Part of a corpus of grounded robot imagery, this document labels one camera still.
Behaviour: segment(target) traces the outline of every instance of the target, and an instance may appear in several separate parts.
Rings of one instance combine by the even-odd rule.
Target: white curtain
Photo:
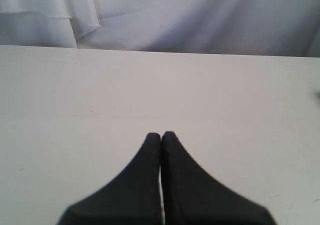
[[[0,0],[0,44],[320,57],[320,0]]]

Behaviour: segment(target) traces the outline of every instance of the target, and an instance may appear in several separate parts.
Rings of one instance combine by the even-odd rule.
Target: white fabric
[[[320,0],[0,0],[0,44],[320,57]]]

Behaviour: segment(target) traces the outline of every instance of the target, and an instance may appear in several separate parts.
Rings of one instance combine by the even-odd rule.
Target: white tabletop
[[[0,224],[53,225],[148,132],[279,224],[320,219],[320,58],[0,46]]]

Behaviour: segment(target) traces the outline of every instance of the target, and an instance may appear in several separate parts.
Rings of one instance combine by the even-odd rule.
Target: white backdrop
[[[320,57],[320,0],[0,0],[0,44]]]

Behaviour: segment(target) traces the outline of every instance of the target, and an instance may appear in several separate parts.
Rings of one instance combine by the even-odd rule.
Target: black object
[[[161,184],[168,225],[275,225],[264,207],[206,173],[173,132],[162,137]]]
[[[58,225],[275,225],[269,212],[206,173],[173,132],[149,133],[108,185],[70,206]]]
[[[127,167],[108,185],[70,206],[59,225],[161,225],[161,138],[149,133]]]

